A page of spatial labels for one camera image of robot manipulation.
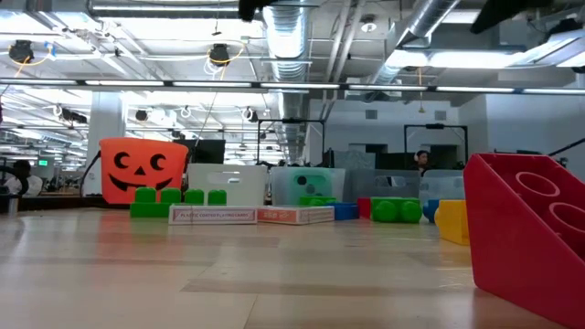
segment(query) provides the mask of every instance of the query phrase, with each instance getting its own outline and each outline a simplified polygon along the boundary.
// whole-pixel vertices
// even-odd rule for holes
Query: red toy block
[[[475,154],[463,172],[475,284],[585,328],[585,185],[547,156]]]
[[[370,219],[372,200],[369,197],[359,197],[357,199],[357,212],[360,218]]]

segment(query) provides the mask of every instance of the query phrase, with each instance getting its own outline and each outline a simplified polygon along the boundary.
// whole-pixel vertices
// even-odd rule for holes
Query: green toy block
[[[192,206],[205,205],[205,192],[196,189],[187,190],[185,192],[185,203]]]
[[[225,190],[211,190],[207,194],[208,206],[225,206],[228,204],[228,193]]]
[[[387,223],[418,223],[422,216],[416,197],[372,197],[372,220]]]
[[[299,205],[308,207],[322,207],[325,204],[336,201],[337,199],[331,196],[301,196]]]
[[[130,205],[130,218],[133,220],[135,220],[134,218],[139,218],[140,221],[166,223],[168,222],[170,207],[170,203],[134,202]]]
[[[163,188],[161,191],[161,203],[181,203],[181,190],[178,188]]]
[[[156,202],[156,190],[152,187],[138,187],[134,192],[134,202],[154,203]]]

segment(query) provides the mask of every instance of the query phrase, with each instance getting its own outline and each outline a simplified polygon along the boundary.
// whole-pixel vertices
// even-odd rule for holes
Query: blue toy block
[[[359,212],[355,203],[328,203],[326,206],[332,206],[335,209],[335,220],[358,219]]]
[[[424,203],[422,207],[422,214],[426,217],[431,224],[435,223],[435,213],[439,208],[439,199],[430,199]]]

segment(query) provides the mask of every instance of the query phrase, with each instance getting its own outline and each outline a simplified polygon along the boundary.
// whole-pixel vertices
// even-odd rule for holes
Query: yellow toy block
[[[469,246],[465,200],[441,200],[435,213],[435,223],[442,239]]]

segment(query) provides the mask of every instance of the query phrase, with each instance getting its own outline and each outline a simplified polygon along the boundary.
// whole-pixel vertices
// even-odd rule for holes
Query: white box
[[[259,207],[259,222],[307,225],[335,220],[334,207]]]
[[[190,164],[187,168],[189,188],[225,190],[228,206],[264,205],[268,169],[263,165]]]
[[[205,207],[173,205],[169,225],[256,224],[256,207]]]

